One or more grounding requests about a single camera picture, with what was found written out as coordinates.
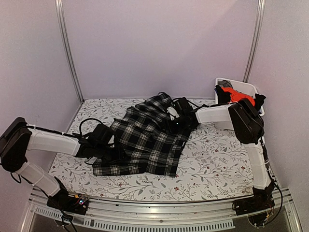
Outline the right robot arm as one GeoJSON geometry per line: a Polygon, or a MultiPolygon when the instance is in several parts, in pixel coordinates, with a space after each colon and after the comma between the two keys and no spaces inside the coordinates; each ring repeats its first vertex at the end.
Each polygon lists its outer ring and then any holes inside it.
{"type": "Polygon", "coordinates": [[[269,172],[269,158],[264,144],[264,122],[248,99],[238,102],[203,105],[192,108],[185,98],[177,99],[166,109],[170,119],[167,125],[170,132],[181,129],[194,129],[197,125],[210,122],[229,122],[233,126],[238,141],[244,145],[253,172],[253,194],[250,207],[261,210],[268,203],[266,194],[275,188],[269,172]]]}

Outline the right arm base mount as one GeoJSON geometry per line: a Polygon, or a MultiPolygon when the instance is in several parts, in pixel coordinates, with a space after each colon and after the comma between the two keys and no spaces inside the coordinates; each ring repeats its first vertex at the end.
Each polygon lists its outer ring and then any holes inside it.
{"type": "Polygon", "coordinates": [[[275,203],[272,197],[273,189],[273,186],[266,189],[253,188],[253,196],[233,201],[232,210],[239,216],[274,207],[275,203]]]}

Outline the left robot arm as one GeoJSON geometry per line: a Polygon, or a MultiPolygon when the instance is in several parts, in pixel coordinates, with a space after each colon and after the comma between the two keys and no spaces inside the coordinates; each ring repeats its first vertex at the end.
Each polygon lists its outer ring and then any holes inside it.
{"type": "Polygon", "coordinates": [[[4,170],[25,178],[53,197],[53,202],[62,210],[72,205],[67,190],[61,182],[49,175],[40,166],[26,158],[28,151],[63,153],[76,158],[98,158],[105,164],[116,164],[126,154],[116,133],[98,122],[92,132],[68,134],[28,124],[24,118],[16,118],[0,136],[0,162],[4,170]]]}

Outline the black white plaid skirt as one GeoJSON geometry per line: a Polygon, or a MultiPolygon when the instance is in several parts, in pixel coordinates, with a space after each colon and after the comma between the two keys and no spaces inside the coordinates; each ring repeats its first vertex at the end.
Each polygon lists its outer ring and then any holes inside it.
{"type": "Polygon", "coordinates": [[[110,128],[126,153],[125,159],[108,166],[92,165],[95,176],[150,173],[175,177],[180,156],[191,130],[170,133],[166,112],[171,97],[160,92],[126,109],[122,119],[114,119],[110,128]]]}

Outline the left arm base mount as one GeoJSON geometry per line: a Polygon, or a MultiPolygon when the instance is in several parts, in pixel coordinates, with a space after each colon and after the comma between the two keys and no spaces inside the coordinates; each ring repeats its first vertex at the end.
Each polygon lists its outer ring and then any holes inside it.
{"type": "Polygon", "coordinates": [[[82,194],[70,196],[65,187],[61,186],[55,196],[49,196],[47,206],[64,212],[85,215],[89,205],[89,198],[82,194]]]}

